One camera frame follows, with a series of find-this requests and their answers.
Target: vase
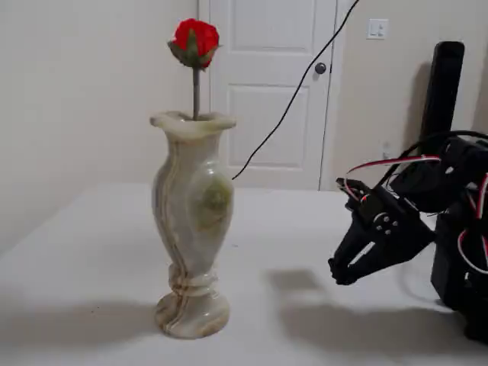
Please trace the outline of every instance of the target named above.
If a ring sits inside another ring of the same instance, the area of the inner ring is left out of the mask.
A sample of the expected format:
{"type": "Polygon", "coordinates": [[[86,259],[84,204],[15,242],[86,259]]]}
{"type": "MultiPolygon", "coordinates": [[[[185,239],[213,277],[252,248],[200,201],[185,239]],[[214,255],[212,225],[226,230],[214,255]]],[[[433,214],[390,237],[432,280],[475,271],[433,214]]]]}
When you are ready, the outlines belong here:
{"type": "Polygon", "coordinates": [[[156,308],[161,330],[198,339],[221,330],[230,307],[216,290],[214,261],[233,213],[233,185],[218,159],[220,135],[236,122],[222,114],[198,120],[180,112],[151,118],[169,145],[152,187],[152,211],[171,257],[169,287],[156,308]]]}

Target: black wire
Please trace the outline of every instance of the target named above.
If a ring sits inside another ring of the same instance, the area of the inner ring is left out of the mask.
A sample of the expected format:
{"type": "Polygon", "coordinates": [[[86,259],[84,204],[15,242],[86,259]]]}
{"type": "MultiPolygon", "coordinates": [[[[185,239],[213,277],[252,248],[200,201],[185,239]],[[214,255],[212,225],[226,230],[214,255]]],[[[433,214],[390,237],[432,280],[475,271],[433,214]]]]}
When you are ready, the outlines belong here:
{"type": "MultiPolygon", "coordinates": [[[[418,149],[420,146],[425,145],[426,143],[430,143],[433,140],[439,140],[439,139],[445,140],[449,137],[455,137],[455,136],[471,136],[471,137],[477,137],[479,139],[488,140],[488,135],[485,135],[484,133],[474,132],[474,131],[459,130],[459,131],[435,133],[426,137],[424,140],[420,140],[419,142],[411,145],[411,147],[409,147],[407,150],[402,152],[402,155],[400,155],[398,159],[406,158],[413,150],[418,149]]],[[[387,179],[397,170],[399,166],[400,164],[392,165],[388,169],[386,174],[383,176],[383,178],[378,182],[377,187],[381,186],[384,182],[386,182],[387,179]]]]}
{"type": "Polygon", "coordinates": [[[245,170],[246,168],[248,167],[249,163],[251,162],[252,158],[254,157],[254,155],[256,155],[256,153],[268,142],[268,140],[271,138],[271,136],[273,136],[273,134],[276,132],[276,130],[281,126],[281,124],[283,123],[283,120],[284,118],[287,116],[288,114],[288,111],[290,110],[290,107],[291,105],[293,104],[295,98],[297,97],[297,94],[298,92],[300,91],[300,88],[302,87],[302,84],[303,82],[305,81],[305,78],[307,77],[307,74],[308,72],[310,71],[310,69],[312,68],[313,64],[322,56],[322,54],[327,50],[327,48],[329,48],[329,46],[332,44],[332,42],[337,38],[337,36],[341,33],[342,31],[342,28],[344,28],[345,26],[345,23],[348,21],[349,17],[351,16],[351,13],[352,11],[354,10],[354,8],[356,7],[356,5],[359,3],[359,0],[356,0],[354,2],[354,4],[351,6],[351,8],[349,9],[348,13],[345,15],[344,17],[344,21],[342,21],[342,24],[341,26],[339,27],[339,29],[334,33],[334,35],[332,36],[332,38],[330,39],[329,42],[327,42],[327,44],[322,48],[322,50],[319,52],[319,54],[317,56],[315,56],[315,58],[312,60],[312,62],[308,65],[307,69],[305,70],[305,73],[303,74],[302,76],[302,79],[300,80],[300,83],[298,84],[297,86],[297,89],[295,90],[295,93],[293,94],[293,96],[291,97],[291,100],[290,102],[288,103],[288,106],[286,107],[286,109],[284,110],[284,113],[283,113],[283,116],[281,116],[281,119],[280,121],[278,122],[278,124],[274,127],[274,129],[269,133],[269,135],[266,136],[266,138],[262,141],[262,143],[259,144],[259,146],[256,148],[256,150],[254,150],[251,154],[251,156],[247,159],[247,162],[244,164],[244,166],[241,168],[241,170],[239,171],[239,173],[237,173],[236,175],[234,175],[234,177],[232,178],[232,180],[238,178],[245,170]]]}

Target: white door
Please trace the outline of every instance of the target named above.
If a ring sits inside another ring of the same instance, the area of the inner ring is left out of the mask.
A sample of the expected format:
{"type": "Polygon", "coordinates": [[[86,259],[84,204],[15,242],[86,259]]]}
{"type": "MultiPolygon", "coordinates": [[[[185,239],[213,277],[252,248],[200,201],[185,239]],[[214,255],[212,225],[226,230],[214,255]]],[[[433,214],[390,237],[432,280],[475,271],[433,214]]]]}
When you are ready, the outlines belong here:
{"type": "MultiPolygon", "coordinates": [[[[237,118],[221,147],[235,175],[279,121],[305,68],[333,35],[336,0],[203,3],[222,45],[210,68],[210,108],[237,118]]],[[[327,71],[310,70],[283,124],[235,181],[238,186],[319,189],[331,58],[330,47],[317,61],[327,71]]]]}

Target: door knob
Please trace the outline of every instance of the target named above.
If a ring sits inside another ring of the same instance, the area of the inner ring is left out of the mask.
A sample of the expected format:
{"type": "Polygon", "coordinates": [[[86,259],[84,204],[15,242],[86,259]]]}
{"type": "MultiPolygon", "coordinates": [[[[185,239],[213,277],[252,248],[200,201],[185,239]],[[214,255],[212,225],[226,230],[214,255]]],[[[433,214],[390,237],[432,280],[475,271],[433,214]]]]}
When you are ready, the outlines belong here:
{"type": "Polygon", "coordinates": [[[325,71],[327,71],[327,65],[325,63],[317,63],[315,65],[315,72],[319,75],[322,75],[325,71]]]}

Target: black device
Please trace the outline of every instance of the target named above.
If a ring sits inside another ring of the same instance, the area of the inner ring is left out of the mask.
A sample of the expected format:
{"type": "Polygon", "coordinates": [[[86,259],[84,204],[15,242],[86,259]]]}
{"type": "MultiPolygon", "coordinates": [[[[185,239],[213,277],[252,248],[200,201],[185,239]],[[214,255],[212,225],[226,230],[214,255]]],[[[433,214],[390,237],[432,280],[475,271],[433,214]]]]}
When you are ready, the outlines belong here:
{"type": "MultiPolygon", "coordinates": [[[[438,43],[422,118],[421,139],[451,130],[464,60],[461,42],[438,43]]],[[[421,148],[422,154],[435,153],[442,142],[432,141],[421,148]]]]}
{"type": "Polygon", "coordinates": [[[455,134],[443,139],[437,161],[419,157],[425,162],[407,166],[386,187],[337,180],[349,196],[352,224],[329,265],[337,284],[350,285],[408,262],[435,242],[434,288],[466,319],[466,337],[488,345],[488,215],[483,216],[488,147],[455,134]],[[421,211],[442,212],[435,231],[422,222],[421,211]],[[370,250],[360,254],[370,243],[370,250]]]}

